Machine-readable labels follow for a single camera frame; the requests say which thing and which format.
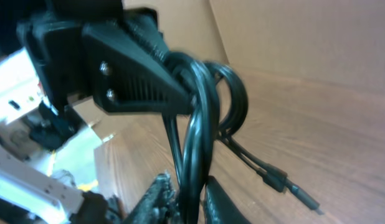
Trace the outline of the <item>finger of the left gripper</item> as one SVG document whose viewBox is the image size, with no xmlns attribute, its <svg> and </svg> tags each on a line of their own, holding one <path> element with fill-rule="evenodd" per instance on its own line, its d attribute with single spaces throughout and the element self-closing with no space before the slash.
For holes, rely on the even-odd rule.
<svg viewBox="0 0 385 224">
<path fill-rule="evenodd" d="M 164 61 L 169 48 L 158 28 L 158 13 L 148 7 L 125 9 L 122 28 L 150 56 Z"/>
<path fill-rule="evenodd" d="M 121 28 L 82 30 L 94 102 L 107 113 L 190 114 L 191 95 Z"/>
</svg>

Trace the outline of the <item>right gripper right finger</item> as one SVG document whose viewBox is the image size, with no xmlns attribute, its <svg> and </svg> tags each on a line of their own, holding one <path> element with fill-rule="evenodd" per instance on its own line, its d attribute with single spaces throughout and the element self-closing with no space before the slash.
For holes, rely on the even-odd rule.
<svg viewBox="0 0 385 224">
<path fill-rule="evenodd" d="M 214 176 L 206 182 L 204 203 L 205 222 L 210 224 L 251 224 L 233 203 Z"/>
</svg>

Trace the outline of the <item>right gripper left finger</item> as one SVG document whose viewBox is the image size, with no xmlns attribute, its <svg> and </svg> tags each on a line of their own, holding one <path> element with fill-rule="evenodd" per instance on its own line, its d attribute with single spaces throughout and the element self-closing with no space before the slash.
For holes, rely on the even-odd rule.
<svg viewBox="0 0 385 224">
<path fill-rule="evenodd" d="M 175 193 L 170 175 L 158 174 L 122 224 L 180 223 Z"/>
</svg>

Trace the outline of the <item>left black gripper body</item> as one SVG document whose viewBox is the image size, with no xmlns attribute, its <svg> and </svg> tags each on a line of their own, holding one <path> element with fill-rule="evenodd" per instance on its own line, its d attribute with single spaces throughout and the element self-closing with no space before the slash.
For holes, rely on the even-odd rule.
<svg viewBox="0 0 385 224">
<path fill-rule="evenodd" d="M 94 18 L 91 7 L 35 9 L 17 24 L 18 38 L 57 109 L 65 108 L 74 94 L 93 95 L 81 34 L 84 23 Z"/>
</svg>

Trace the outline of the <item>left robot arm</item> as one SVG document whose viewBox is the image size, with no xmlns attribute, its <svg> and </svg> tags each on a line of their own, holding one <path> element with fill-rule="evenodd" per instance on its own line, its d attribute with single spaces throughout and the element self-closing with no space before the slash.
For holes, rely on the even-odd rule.
<svg viewBox="0 0 385 224">
<path fill-rule="evenodd" d="M 77 130 L 68 97 L 91 96 L 107 113 L 160 113 L 176 171 L 182 168 L 175 118 L 191 96 L 171 73 L 171 53 L 149 7 L 121 1 L 0 1 L 0 57 L 25 47 L 50 101 L 48 126 L 30 138 L 54 150 Z"/>
</svg>

